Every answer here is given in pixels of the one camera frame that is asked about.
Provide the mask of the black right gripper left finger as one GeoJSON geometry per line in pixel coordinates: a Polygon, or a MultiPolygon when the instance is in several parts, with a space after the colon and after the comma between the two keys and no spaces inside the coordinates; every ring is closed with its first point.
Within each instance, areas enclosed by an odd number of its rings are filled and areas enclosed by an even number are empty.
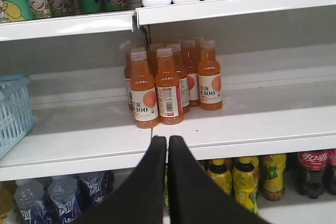
{"type": "Polygon", "coordinates": [[[128,178],[72,223],[162,223],[166,138],[155,136],[128,178]]]}

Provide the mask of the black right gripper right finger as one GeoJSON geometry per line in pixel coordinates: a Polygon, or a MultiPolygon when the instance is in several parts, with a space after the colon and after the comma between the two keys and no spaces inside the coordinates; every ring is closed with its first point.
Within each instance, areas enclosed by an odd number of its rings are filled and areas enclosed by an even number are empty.
{"type": "Polygon", "coordinates": [[[215,184],[177,135],[169,139],[167,185],[171,223],[267,223],[215,184]]]}

